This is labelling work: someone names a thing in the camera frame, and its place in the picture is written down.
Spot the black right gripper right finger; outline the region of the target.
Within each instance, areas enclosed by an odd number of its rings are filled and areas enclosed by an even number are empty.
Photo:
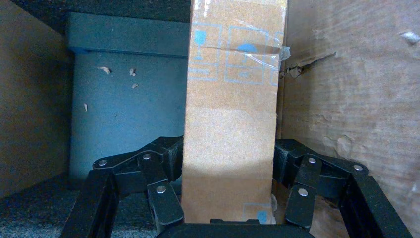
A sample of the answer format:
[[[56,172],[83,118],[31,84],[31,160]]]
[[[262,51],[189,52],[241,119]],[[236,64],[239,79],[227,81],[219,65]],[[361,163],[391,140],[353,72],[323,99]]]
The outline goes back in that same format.
[[[318,196],[336,205],[352,238],[409,238],[411,233],[368,168],[277,139],[273,178],[290,190],[285,221],[309,231]]]

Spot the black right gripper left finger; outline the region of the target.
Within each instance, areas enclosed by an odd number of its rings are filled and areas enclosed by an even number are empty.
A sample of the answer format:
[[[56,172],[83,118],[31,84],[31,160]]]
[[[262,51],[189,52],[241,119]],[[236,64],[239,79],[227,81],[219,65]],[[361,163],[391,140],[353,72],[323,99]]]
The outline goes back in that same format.
[[[181,176],[183,137],[159,137],[139,150],[93,163],[61,232],[62,238],[109,238],[118,205],[146,195],[157,232],[179,225],[184,212],[171,182]]]

